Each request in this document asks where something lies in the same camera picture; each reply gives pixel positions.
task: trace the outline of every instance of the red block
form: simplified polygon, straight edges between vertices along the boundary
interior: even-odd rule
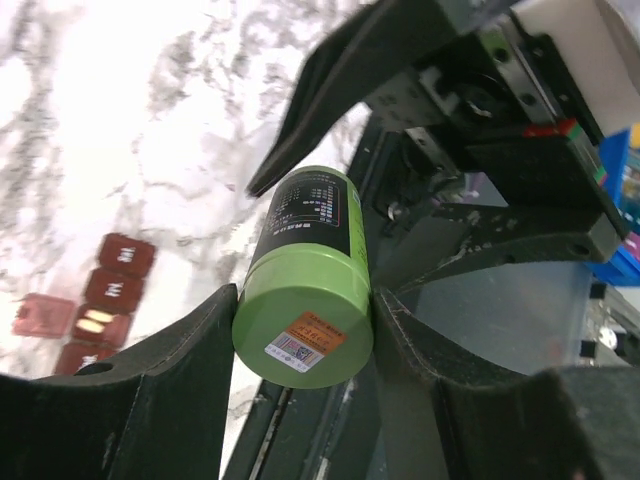
[[[96,307],[128,315],[138,308],[143,289],[142,279],[98,268],[91,274],[84,298]]]
[[[78,309],[71,336],[75,340],[120,349],[129,335],[131,316],[85,304]]]
[[[13,323],[14,335],[29,337],[61,338],[69,331],[75,304],[39,293],[30,293]]]
[[[55,374],[74,375],[81,368],[109,358],[116,353],[115,350],[97,345],[85,345],[74,342],[67,343],[62,349],[60,358],[58,358]]]
[[[117,273],[144,278],[155,260],[156,247],[119,233],[104,237],[98,256],[100,265]]]

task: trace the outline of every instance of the white marble countertop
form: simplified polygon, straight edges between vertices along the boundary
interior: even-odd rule
[[[306,54],[364,3],[0,2],[1,373],[51,374],[67,339],[11,335],[12,311],[30,292],[78,302],[108,232],[159,249],[128,345],[242,284],[269,202],[246,183]],[[305,164],[344,171],[365,115]],[[258,384],[236,365],[223,467]]]

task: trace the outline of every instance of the orange sticker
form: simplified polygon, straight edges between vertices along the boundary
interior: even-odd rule
[[[285,331],[322,355],[329,355],[347,339],[344,332],[311,312],[304,312]]]

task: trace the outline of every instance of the blue object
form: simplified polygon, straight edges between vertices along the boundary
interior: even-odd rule
[[[627,130],[607,138],[600,145],[600,158],[607,171],[604,189],[611,195],[616,207],[624,202],[622,184],[624,167],[629,160],[631,131]],[[640,286],[640,263],[624,246],[618,248],[609,263],[588,263],[587,266],[602,282],[616,287]]]

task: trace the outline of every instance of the green cylindrical container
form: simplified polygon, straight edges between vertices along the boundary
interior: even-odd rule
[[[262,378],[321,388],[364,367],[373,348],[360,199],[338,171],[307,167],[276,189],[256,246],[233,344]]]

